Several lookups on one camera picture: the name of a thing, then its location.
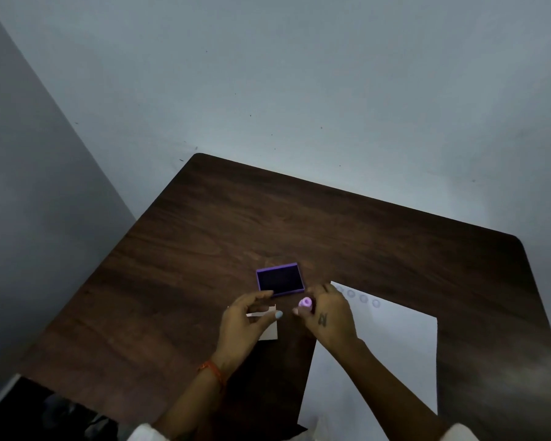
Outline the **white sleeve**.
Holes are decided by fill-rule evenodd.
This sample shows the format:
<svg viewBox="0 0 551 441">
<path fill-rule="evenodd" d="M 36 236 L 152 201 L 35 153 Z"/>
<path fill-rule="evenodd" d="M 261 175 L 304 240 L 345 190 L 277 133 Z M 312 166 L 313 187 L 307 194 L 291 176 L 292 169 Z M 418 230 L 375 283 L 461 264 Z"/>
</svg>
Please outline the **white sleeve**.
<svg viewBox="0 0 551 441">
<path fill-rule="evenodd" d="M 479 441 L 474 433 L 466 426 L 453 424 L 440 438 L 439 441 Z"/>
<path fill-rule="evenodd" d="M 170 441 L 149 424 L 141 424 L 135 428 L 126 441 Z"/>
</svg>

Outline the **person's right forearm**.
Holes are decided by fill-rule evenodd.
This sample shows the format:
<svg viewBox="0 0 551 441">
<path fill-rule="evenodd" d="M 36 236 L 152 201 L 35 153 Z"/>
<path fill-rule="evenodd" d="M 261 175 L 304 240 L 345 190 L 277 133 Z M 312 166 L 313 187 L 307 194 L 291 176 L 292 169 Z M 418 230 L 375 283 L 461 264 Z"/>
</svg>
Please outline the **person's right forearm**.
<svg viewBox="0 0 551 441">
<path fill-rule="evenodd" d="M 332 353 L 371 409 L 389 441 L 440 441 L 449 426 L 353 338 Z"/>
</svg>

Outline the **person's left forearm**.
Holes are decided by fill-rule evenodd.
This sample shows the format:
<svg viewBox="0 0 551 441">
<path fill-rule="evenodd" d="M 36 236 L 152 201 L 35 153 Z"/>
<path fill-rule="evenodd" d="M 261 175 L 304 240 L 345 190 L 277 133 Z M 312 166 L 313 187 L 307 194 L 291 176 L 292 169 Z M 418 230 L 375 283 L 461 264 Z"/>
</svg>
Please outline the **person's left forearm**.
<svg viewBox="0 0 551 441">
<path fill-rule="evenodd" d="M 220 359 L 211 360 L 228 379 Z M 153 428 L 170 441 L 193 441 L 200 424 L 216 408 L 223 391 L 211 371 L 197 373 L 183 394 L 153 423 Z"/>
</svg>

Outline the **white left sleeve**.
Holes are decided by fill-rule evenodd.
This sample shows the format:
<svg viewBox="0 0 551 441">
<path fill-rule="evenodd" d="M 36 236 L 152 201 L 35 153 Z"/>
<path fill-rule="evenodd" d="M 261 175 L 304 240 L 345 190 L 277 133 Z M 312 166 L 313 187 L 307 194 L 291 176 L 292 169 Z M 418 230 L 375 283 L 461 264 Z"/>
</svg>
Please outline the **white left sleeve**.
<svg viewBox="0 0 551 441">
<path fill-rule="evenodd" d="M 170 441 L 149 424 L 141 424 L 135 428 L 126 441 Z"/>
</svg>

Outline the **person's right hand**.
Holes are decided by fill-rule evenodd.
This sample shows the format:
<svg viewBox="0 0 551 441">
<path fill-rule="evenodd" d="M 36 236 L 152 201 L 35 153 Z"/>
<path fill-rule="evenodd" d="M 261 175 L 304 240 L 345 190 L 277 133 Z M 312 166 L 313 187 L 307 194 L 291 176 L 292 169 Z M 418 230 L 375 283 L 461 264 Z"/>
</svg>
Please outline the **person's right hand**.
<svg viewBox="0 0 551 441">
<path fill-rule="evenodd" d="M 332 284 L 309 288 L 316 316 L 315 330 L 309 330 L 331 353 L 353 346 L 358 341 L 353 313 L 346 298 Z"/>
</svg>

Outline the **purple ink pad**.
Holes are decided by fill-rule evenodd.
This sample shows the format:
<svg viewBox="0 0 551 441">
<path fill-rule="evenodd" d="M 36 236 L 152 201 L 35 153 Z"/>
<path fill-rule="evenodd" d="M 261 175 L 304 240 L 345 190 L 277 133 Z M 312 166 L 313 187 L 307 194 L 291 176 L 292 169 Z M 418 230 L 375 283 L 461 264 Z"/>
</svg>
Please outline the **purple ink pad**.
<svg viewBox="0 0 551 441">
<path fill-rule="evenodd" d="M 261 291 L 271 290 L 273 297 L 305 292 L 298 263 L 257 269 L 256 279 L 258 289 Z"/>
</svg>

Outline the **white right sleeve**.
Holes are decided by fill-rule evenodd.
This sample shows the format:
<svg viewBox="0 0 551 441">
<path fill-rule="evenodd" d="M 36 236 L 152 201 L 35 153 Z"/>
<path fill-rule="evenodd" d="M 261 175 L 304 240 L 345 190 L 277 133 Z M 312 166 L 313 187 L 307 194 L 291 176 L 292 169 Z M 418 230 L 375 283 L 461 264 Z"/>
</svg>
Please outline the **white right sleeve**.
<svg viewBox="0 0 551 441">
<path fill-rule="evenodd" d="M 466 426 L 453 424 L 440 438 L 439 441 L 479 441 L 474 433 Z"/>
</svg>

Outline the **white paper sheet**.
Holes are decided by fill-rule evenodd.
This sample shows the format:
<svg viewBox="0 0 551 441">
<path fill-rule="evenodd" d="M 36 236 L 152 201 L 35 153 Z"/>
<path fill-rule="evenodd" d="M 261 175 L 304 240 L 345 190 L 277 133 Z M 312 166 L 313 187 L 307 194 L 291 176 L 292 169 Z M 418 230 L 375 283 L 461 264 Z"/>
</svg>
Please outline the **white paper sheet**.
<svg viewBox="0 0 551 441">
<path fill-rule="evenodd" d="M 332 281 L 350 304 L 358 337 L 433 412 L 438 411 L 435 317 Z M 316 342 L 297 423 L 329 441 L 388 441 L 343 368 Z"/>
</svg>

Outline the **small white card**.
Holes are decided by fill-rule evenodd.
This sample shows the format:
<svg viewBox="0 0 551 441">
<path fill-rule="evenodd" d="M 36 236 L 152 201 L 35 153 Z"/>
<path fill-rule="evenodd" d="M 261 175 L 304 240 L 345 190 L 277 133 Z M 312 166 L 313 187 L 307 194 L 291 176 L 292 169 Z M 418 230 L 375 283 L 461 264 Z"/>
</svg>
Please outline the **small white card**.
<svg viewBox="0 0 551 441">
<path fill-rule="evenodd" d="M 250 318 L 251 320 L 258 318 L 261 318 L 263 315 L 270 313 L 270 312 L 277 311 L 276 306 L 269 306 L 268 311 L 256 311 L 252 313 L 247 313 L 246 316 Z M 265 331 L 261 334 L 258 341 L 275 341 L 278 340 L 278 332 L 277 332 L 277 322 L 273 322 L 269 327 L 265 329 Z"/>
</svg>

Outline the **person's left hand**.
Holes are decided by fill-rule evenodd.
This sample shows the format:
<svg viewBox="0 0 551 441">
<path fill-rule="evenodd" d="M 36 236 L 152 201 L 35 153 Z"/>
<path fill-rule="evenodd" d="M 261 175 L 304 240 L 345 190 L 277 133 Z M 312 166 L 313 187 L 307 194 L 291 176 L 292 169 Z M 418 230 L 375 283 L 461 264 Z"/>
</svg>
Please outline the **person's left hand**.
<svg viewBox="0 0 551 441">
<path fill-rule="evenodd" d="M 272 291 L 246 293 L 224 311 L 219 330 L 217 347 L 212 358 L 220 359 L 230 377 L 250 355 L 261 334 L 254 330 L 253 322 L 246 316 L 255 311 L 268 311 L 265 305 Z"/>
</svg>

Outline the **orange thread wristband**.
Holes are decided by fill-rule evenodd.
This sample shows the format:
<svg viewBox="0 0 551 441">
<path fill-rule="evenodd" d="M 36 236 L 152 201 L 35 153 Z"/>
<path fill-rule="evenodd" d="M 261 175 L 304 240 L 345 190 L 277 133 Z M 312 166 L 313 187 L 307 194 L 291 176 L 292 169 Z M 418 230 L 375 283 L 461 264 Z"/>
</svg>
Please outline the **orange thread wristband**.
<svg viewBox="0 0 551 441">
<path fill-rule="evenodd" d="M 213 377 L 217 380 L 221 389 L 224 389 L 226 387 L 227 379 L 223 371 L 211 359 L 206 360 L 204 363 L 202 363 L 198 367 L 197 373 L 201 373 L 204 370 L 209 370 L 212 372 Z"/>
</svg>

